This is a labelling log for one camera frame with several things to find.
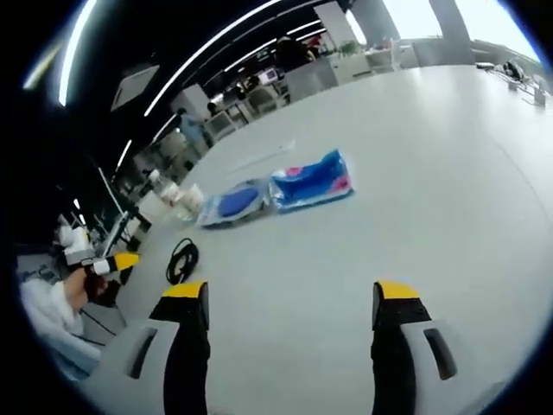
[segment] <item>pink pattern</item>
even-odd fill
[[[298,176],[302,171],[303,167],[290,167],[286,169],[286,176]]]
[[[349,176],[343,175],[338,177],[336,180],[334,180],[334,182],[332,183],[332,186],[330,187],[327,193],[339,192],[349,187],[350,187]]]

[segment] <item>blue package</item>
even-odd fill
[[[197,225],[229,227],[265,214],[270,206],[267,179],[252,179],[230,188],[204,202]]]
[[[270,176],[270,197],[283,214],[348,197],[353,193],[345,160],[337,150],[318,163],[278,170]]]

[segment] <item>workstation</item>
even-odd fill
[[[178,87],[160,63],[111,97],[141,124],[116,163],[91,156],[103,208],[72,194],[46,266],[117,283],[87,291],[101,355],[77,387],[105,413],[479,413],[551,314],[545,61],[514,22],[480,37],[468,0],[270,3],[184,54]],[[284,37],[318,56],[282,70]],[[49,256],[21,255],[23,283]],[[387,360],[394,300],[409,369]]]

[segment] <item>desk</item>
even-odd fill
[[[179,230],[167,217],[143,243],[121,310],[151,312],[173,246],[190,237],[201,252],[197,278],[209,280],[212,408],[369,413],[378,278],[417,288],[483,373],[504,379],[553,304],[549,131],[550,112],[474,67],[377,75],[289,105],[218,142],[184,186],[221,191],[338,147],[356,194],[221,231]],[[236,169],[291,138],[293,150]]]

